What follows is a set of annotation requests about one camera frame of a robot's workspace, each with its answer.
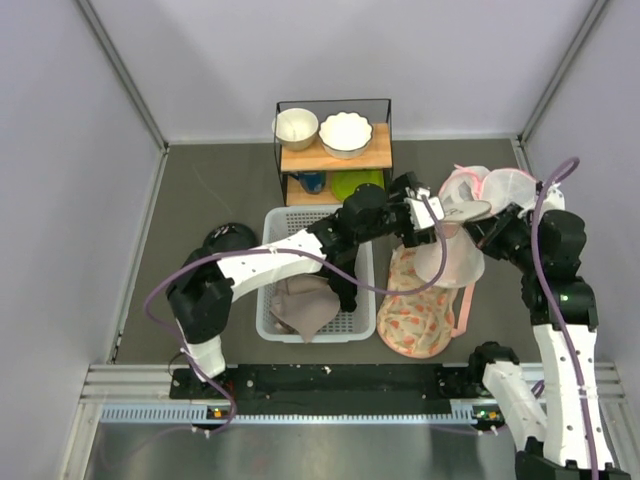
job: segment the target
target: wooden shelf board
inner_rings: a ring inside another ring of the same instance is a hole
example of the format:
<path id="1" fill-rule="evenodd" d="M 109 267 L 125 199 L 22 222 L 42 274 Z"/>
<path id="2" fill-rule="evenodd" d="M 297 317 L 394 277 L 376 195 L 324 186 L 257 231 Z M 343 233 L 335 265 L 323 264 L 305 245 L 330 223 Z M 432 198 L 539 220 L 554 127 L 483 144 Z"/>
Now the wooden shelf board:
<path id="1" fill-rule="evenodd" d="M 335 205 L 341 204 L 331 191 L 331 174 L 327 175 L 327 184 L 324 190 L 317 195 L 311 195 L 304 191 L 300 182 L 289 176 L 287 180 L 287 207 L 293 205 Z"/>
<path id="2" fill-rule="evenodd" d="M 320 137 L 301 152 L 282 148 L 281 170 L 285 172 L 312 172 L 324 170 L 363 170 L 391 168 L 391 137 L 389 125 L 376 123 L 373 126 L 371 144 L 359 157 L 340 160 L 325 152 Z"/>

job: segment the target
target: gray laundry basket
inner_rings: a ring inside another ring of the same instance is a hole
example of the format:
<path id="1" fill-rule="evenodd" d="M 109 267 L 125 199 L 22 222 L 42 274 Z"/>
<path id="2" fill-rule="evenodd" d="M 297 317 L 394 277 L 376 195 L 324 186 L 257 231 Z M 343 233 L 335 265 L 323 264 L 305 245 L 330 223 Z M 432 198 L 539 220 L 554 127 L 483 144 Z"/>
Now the gray laundry basket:
<path id="1" fill-rule="evenodd" d="M 271 210 L 264 221 L 262 243 L 283 240 L 336 211 L 339 205 L 313 205 L 300 207 L 281 207 Z M 369 285 L 374 284 L 373 249 L 371 242 L 360 245 L 355 266 L 358 280 Z M 298 334 L 286 334 L 275 327 L 275 317 L 271 314 L 271 299 L 275 295 L 275 285 L 258 289 L 258 308 L 256 328 L 265 340 L 284 343 L 303 343 Z M 320 330 L 312 343 L 344 343 L 369 338 L 376 328 L 375 294 L 364 288 L 358 288 L 356 295 L 358 307 L 352 313 L 340 312 L 331 322 Z"/>

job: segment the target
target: black metal frame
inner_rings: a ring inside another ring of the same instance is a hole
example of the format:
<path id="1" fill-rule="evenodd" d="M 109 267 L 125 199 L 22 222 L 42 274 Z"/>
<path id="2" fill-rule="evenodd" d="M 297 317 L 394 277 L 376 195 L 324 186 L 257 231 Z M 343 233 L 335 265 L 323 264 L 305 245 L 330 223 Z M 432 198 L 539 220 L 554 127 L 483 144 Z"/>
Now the black metal frame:
<path id="1" fill-rule="evenodd" d="M 370 102 L 370 103 L 386 102 L 386 106 L 384 107 L 386 108 L 384 121 L 385 123 L 387 123 L 387 125 L 389 125 L 389 139 L 391 141 L 391 168 L 383 168 L 381 170 L 382 170 L 382 176 L 384 179 L 384 187 L 385 187 L 385 190 L 388 191 L 389 185 L 391 185 L 391 180 L 393 179 L 393 130 L 392 130 L 392 121 L 391 121 L 391 99 L 390 98 L 346 98 L 346 99 L 336 99 L 336 100 L 296 100 L 296 101 L 286 100 L 286 101 L 280 101 L 276 103 L 276 113 L 274 117 L 276 119 L 276 122 L 274 124 L 274 129 L 273 129 L 273 157 L 276 165 L 276 172 L 278 174 L 278 178 L 280 179 L 282 201 L 285 206 L 287 205 L 287 189 L 289 186 L 290 174 L 286 172 L 285 173 L 282 172 L 282 145 L 277 141 L 276 133 L 275 133 L 278 127 L 278 120 L 277 120 L 278 114 L 283 111 L 282 107 L 288 104 L 296 105 L 296 106 L 299 106 L 300 108 L 305 108 L 304 104 L 318 104 L 318 103 L 335 104 L 336 105 L 335 111 L 333 111 L 334 109 L 332 109 L 332 113 L 330 113 L 330 114 L 333 114 L 333 113 L 345 111 L 345 108 L 341 108 L 340 104 L 345 104 L 348 102 L 351 102 L 351 103 L 357 102 L 362 104 L 365 104 L 366 102 Z M 347 110 L 358 111 L 357 109 L 353 109 L 353 108 L 347 109 Z M 371 121 L 371 123 L 381 123 L 380 121 L 373 122 L 371 120 L 370 115 L 364 115 L 364 116 L 366 116 Z M 318 118 L 318 121 L 320 123 L 322 123 L 324 120 L 326 120 L 326 116 L 325 118 Z"/>

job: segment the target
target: gray wall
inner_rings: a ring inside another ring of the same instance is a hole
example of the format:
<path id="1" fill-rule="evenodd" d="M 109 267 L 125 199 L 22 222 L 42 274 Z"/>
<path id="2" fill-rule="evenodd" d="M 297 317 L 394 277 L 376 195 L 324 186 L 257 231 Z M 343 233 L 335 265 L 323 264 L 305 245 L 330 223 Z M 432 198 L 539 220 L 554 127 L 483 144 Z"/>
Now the gray wall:
<path id="1" fill-rule="evenodd" d="M 598 349 L 613 359 L 640 411 L 640 2 L 616 0 L 530 144 L 539 176 L 571 155 L 581 167 L 562 186 L 587 222 L 583 272 L 595 287 Z"/>
<path id="2" fill-rule="evenodd" d="M 55 477 L 158 153 L 73 2 L 0 2 L 0 477 Z"/>
<path id="3" fill-rule="evenodd" d="M 391 97 L 396 138 L 519 133 L 593 0 L 93 0 L 171 141 Z"/>

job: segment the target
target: green plate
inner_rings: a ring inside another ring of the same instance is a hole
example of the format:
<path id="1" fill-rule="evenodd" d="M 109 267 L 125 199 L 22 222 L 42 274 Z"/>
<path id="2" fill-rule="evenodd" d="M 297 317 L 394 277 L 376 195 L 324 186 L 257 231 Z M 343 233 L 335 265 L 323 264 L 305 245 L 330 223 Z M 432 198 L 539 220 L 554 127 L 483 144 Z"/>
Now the green plate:
<path id="1" fill-rule="evenodd" d="M 384 188 L 382 170 L 348 170 L 333 172 L 331 176 L 331 191 L 338 200 L 344 199 L 356 191 L 363 183 L 373 183 Z"/>

